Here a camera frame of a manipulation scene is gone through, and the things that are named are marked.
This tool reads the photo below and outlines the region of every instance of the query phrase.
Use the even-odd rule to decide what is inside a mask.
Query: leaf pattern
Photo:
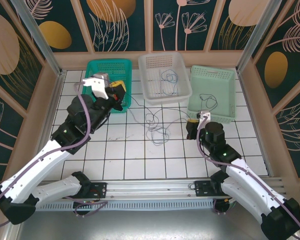
[[[43,20],[51,11],[52,0],[25,0],[25,3],[34,19]]]

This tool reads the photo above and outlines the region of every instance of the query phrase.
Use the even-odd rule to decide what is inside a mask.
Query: robotic arm
[[[209,150],[211,162],[221,169],[210,178],[215,193],[231,196],[247,209],[269,240],[286,240],[300,230],[284,209],[286,207],[300,222],[298,202],[274,191],[249,168],[240,154],[226,143],[223,125],[210,121],[209,112],[201,111],[197,118],[198,121],[187,123],[187,139],[196,139],[200,146]]]
[[[109,76],[106,73],[95,74],[83,79],[83,82],[84,86],[91,86],[95,97],[94,102],[89,95],[82,95],[90,116],[90,134],[93,134],[108,120],[111,109],[122,111],[121,103],[126,93],[126,87],[123,81],[109,83]],[[67,111],[66,120],[52,134],[44,148],[18,173],[0,184],[0,194],[10,188],[0,198],[0,209],[14,225],[27,220],[39,206],[66,196],[77,194],[84,196],[90,190],[91,182],[82,172],[74,172],[66,179],[38,186],[56,165],[64,162],[70,154],[74,155],[91,139],[88,137],[83,144],[77,147],[51,153],[33,165],[43,154],[79,143],[87,134],[87,119],[78,96],[72,100]],[[26,169],[28,171],[20,177],[20,174]],[[12,181],[18,177],[20,178],[17,183],[13,187],[9,187]]]

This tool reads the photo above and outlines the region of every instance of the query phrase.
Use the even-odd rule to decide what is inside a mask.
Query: light green basket
[[[229,124],[236,119],[235,72],[213,67],[191,68],[192,96],[187,113],[196,119],[201,110],[211,112],[211,121]]]

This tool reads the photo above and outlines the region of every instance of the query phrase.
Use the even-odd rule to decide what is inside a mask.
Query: black bracket
[[[197,197],[223,197],[228,196],[223,192],[216,193],[209,180],[194,182],[195,195]]]

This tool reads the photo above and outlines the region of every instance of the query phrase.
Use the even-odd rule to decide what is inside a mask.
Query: basket handle
[[[210,73],[210,74],[218,74],[219,73],[219,71],[212,71],[212,70],[208,70],[208,71],[206,71],[207,73]]]

